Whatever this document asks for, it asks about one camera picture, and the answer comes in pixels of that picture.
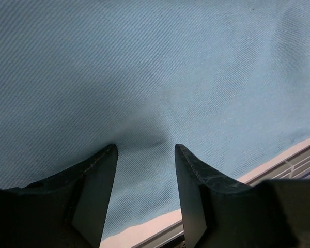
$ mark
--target black plastic part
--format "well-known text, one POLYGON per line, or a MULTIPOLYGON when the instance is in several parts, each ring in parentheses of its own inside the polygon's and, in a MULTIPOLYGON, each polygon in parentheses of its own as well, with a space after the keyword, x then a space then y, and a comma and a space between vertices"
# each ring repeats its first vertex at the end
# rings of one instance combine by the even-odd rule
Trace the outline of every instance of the black plastic part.
POLYGON ((179 144, 175 160, 186 248, 310 247, 310 180, 250 187, 179 144))
POLYGON ((0 247, 98 248, 117 159, 116 146, 109 145, 86 161, 25 188, 0 190, 0 247), (93 223, 97 235, 90 238, 72 223, 75 215, 80 219, 87 214, 87 208, 80 208, 80 204, 92 205, 92 198, 83 197, 89 195, 85 185, 92 184, 90 180, 99 173, 105 174, 107 180, 97 184, 97 195, 91 194, 101 200, 96 201, 99 213, 96 225, 93 223))

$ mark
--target blue fabric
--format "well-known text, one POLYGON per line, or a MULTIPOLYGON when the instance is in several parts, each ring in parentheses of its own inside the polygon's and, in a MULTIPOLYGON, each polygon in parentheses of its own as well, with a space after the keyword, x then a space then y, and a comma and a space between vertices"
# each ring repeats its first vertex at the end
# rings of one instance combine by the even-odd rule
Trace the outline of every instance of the blue fabric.
POLYGON ((179 208, 174 144, 239 177, 310 137, 310 0, 0 0, 0 188, 108 143, 104 237, 179 208))

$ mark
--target textured cloth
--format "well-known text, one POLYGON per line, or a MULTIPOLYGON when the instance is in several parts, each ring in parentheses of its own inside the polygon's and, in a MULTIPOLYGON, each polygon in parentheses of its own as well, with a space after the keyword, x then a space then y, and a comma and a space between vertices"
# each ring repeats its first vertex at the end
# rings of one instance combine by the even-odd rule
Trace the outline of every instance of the textured cloth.
POLYGON ((310 0, 0 0, 0 188, 119 149, 104 238, 179 208, 174 144, 239 177, 310 137, 310 0))

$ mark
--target ribbed fabric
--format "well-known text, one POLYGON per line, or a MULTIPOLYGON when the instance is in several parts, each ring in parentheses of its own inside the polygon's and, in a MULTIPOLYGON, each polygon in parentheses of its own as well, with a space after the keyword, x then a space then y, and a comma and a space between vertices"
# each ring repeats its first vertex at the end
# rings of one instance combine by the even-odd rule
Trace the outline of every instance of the ribbed fabric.
POLYGON ((0 188, 108 143, 104 238, 179 208, 174 144, 239 177, 310 137, 310 0, 0 0, 0 188))

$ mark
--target beige surface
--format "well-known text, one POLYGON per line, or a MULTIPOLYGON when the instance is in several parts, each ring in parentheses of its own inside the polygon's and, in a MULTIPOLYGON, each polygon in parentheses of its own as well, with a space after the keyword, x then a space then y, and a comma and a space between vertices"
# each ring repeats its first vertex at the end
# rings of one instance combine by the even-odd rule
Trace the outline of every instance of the beige surface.
MULTIPOLYGON (((271 169, 275 165, 281 163, 287 157, 294 155, 306 146, 310 145, 310 138, 298 143, 297 145, 289 148, 277 157, 271 159, 269 162, 257 167, 251 172, 240 177, 238 180, 244 183, 254 179, 261 173, 271 169)), ((123 232, 111 236, 101 242, 100 248, 131 248, 149 237, 155 235, 168 226, 176 223, 181 219, 180 210, 170 212, 155 219, 152 219, 142 225, 132 226, 123 232)))

